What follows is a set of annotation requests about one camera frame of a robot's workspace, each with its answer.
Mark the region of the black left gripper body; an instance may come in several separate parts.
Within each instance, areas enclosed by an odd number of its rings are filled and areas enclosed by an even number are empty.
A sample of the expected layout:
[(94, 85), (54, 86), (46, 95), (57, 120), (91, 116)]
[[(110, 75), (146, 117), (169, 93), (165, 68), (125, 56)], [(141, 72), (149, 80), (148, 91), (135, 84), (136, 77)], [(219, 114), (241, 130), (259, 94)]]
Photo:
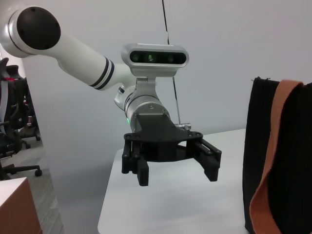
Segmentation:
[(173, 162), (192, 158), (187, 148), (200, 142), (203, 134), (177, 128), (166, 114), (136, 115), (136, 130), (124, 135), (123, 157), (150, 162)]

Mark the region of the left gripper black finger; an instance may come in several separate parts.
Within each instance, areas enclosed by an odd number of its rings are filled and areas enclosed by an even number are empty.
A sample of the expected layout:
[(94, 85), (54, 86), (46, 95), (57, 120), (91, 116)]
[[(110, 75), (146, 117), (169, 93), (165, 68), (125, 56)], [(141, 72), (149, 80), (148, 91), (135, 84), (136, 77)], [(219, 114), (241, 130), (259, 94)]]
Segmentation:
[(137, 175), (140, 186), (149, 184), (149, 166), (141, 153), (141, 143), (125, 140), (121, 172), (127, 174), (132, 172)]
[(222, 152), (203, 138), (187, 141), (186, 148), (187, 155), (200, 164), (208, 180), (216, 182)]

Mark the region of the black food bag orange handles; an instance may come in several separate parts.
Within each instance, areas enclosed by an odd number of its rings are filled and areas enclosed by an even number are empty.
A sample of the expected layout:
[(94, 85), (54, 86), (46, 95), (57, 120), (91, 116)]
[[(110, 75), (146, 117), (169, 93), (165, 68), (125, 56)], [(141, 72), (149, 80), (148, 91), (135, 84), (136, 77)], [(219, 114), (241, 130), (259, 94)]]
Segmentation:
[(250, 234), (312, 234), (312, 83), (254, 79), (242, 188)]

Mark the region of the brown cabinet white top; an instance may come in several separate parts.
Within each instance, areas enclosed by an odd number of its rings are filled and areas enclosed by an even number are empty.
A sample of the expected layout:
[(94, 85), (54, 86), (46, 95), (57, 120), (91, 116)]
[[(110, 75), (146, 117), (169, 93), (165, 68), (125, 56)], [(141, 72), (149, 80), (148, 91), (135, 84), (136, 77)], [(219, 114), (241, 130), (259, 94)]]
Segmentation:
[(25, 177), (0, 181), (0, 234), (42, 234)]

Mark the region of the black office chair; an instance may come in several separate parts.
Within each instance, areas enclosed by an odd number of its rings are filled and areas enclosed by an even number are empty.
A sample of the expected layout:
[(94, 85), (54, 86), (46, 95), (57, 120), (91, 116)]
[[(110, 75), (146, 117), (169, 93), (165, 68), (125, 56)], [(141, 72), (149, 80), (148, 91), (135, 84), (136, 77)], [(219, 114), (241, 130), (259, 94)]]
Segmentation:
[[(13, 105), (13, 85), (7, 80), (9, 77), (6, 67), (9, 58), (0, 60), (0, 160), (10, 157), (22, 150), (24, 145), (27, 149), (31, 145), (20, 137), (20, 130), (14, 130), (11, 126), (11, 106)], [(42, 176), (42, 170), (38, 165), (15, 166), (9, 164), (2, 166), (0, 161), (0, 181), (10, 180), (10, 175), (23, 171), (35, 171), (35, 176)]]
[(40, 141), (39, 126), (33, 106), (29, 86), (26, 78), (19, 74), (17, 65), (6, 67), (9, 75), (8, 81), (13, 85), (13, 105), (11, 106), (11, 126), (14, 130), (20, 130), (22, 139), (35, 137)]

